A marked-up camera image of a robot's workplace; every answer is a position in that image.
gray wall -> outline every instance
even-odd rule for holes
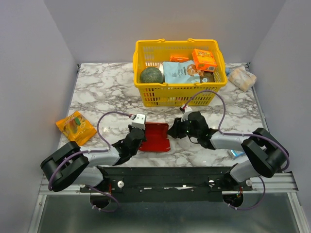
[[[0,7],[0,226],[25,233],[37,198],[40,162],[58,143],[76,62],[42,0]]]
[[[285,0],[45,0],[78,62],[131,62],[140,39],[210,38],[226,62],[253,58]]]
[[[311,224],[311,1],[288,0],[256,52],[251,71],[268,127],[290,153]]]

screw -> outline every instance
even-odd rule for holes
[[[246,180],[246,185],[250,187],[253,185],[253,182],[251,180]]]
[[[209,187],[213,187],[215,185],[215,182],[213,180],[208,181]]]
[[[124,182],[123,181],[119,181],[118,182],[118,187],[119,188],[123,188],[124,187]]]

yellow basket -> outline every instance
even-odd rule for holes
[[[170,60],[171,55],[188,57],[192,60],[194,49],[208,50],[214,55],[217,68],[214,83],[140,83],[140,74],[146,67],[156,67],[161,62]],[[181,106],[194,94],[202,90],[218,92],[227,83],[225,62],[216,40],[165,41],[139,40],[133,56],[134,84],[139,89],[145,106]],[[195,97],[189,105],[208,105],[214,98],[212,93],[203,93]]]

white marble surface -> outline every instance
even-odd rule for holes
[[[174,118],[181,117],[178,107],[144,107],[139,91],[134,86],[133,75],[132,63],[82,64],[69,115],[77,110],[96,126],[103,113],[116,110],[130,114],[146,114],[147,122],[167,122],[172,126]],[[262,127],[251,90],[244,93],[228,82],[219,94],[224,98],[227,108],[223,122],[225,131],[252,132],[257,127]],[[192,108],[201,111],[209,127],[218,127],[223,106],[217,97],[209,106]],[[110,143],[115,143],[126,136],[129,123],[130,119],[125,116],[107,115],[102,120],[100,131]],[[231,166],[247,159],[246,156],[242,156],[233,160],[227,150],[204,149],[191,143],[188,138],[169,139],[169,152],[138,151],[137,155],[121,166]],[[62,135],[60,145],[67,142],[66,137]],[[84,146],[93,148],[106,145],[96,135]]]

red plastic tray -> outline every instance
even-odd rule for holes
[[[167,131],[169,130],[168,123],[145,123],[146,142],[142,142],[140,151],[149,152],[168,152],[170,147],[170,140],[167,138]]]

